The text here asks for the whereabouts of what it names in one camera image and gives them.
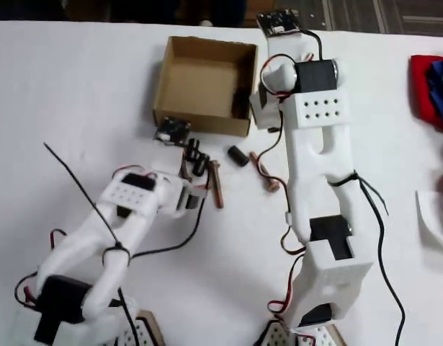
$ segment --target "black cylindrical part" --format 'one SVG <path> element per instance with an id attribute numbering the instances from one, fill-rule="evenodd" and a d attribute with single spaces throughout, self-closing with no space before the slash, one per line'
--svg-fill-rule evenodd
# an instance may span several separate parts
<path id="1" fill-rule="evenodd" d="M 245 155 L 239 148 L 236 146 L 231 146 L 228 150 L 229 157 L 234 160 L 240 167 L 244 167 L 250 161 L 249 157 Z"/>
<path id="2" fill-rule="evenodd" d="M 199 158 L 199 145 L 200 141 L 195 138 L 191 138 L 186 147 L 186 160 L 189 162 L 196 162 Z"/>
<path id="3" fill-rule="evenodd" d="M 196 177 L 201 177 L 204 175 L 205 170 L 208 168 L 208 162 L 210 161 L 210 157 L 208 155 L 200 153 L 196 162 L 194 163 L 194 167 L 192 167 L 192 173 Z"/>

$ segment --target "open cardboard box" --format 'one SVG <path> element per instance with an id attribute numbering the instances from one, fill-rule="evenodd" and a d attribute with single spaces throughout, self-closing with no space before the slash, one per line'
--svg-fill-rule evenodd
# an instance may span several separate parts
<path id="1" fill-rule="evenodd" d="M 170 37 L 153 113 L 191 122 L 199 132 L 247 136 L 257 46 Z"/>

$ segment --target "gray carpet floor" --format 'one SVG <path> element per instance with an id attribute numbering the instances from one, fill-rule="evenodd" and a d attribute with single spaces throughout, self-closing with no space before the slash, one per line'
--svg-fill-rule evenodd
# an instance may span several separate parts
<path id="1" fill-rule="evenodd" d="M 443 36 L 443 0 L 276 0 L 314 30 Z"/>

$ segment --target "screw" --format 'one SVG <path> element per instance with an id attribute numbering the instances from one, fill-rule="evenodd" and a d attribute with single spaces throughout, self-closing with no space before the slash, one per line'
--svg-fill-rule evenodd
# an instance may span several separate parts
<path id="1" fill-rule="evenodd" d="M 215 193 L 216 208 L 223 209 L 224 202 L 223 202 L 223 193 L 221 191 L 220 175 L 218 173 L 219 167 L 220 164 L 216 160 L 212 160 L 208 164 L 208 169 L 210 170 L 210 173 L 213 178 L 213 192 Z"/>
<path id="2" fill-rule="evenodd" d="M 256 153 L 254 151 L 250 151 L 250 159 L 254 163 L 254 165 L 256 166 L 256 163 L 258 162 L 258 155 L 256 155 Z M 263 173 L 265 173 L 265 175 L 270 175 L 269 172 L 267 171 L 266 167 L 262 163 L 259 164 L 259 168 Z M 266 177 L 263 177 L 263 178 L 267 183 L 267 190 L 269 192 L 278 191 L 278 189 L 280 188 L 278 182 L 276 182 L 274 179 L 271 179 L 271 178 L 266 178 Z"/>

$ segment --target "red cloth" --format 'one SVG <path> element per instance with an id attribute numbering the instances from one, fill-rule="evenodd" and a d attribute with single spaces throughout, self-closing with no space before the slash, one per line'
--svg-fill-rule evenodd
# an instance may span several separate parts
<path id="1" fill-rule="evenodd" d="M 443 128 L 443 120 L 429 99 L 429 86 L 426 77 L 431 63 L 435 61 L 443 61 L 443 56 L 411 56 L 410 68 L 420 118 L 434 126 Z"/>

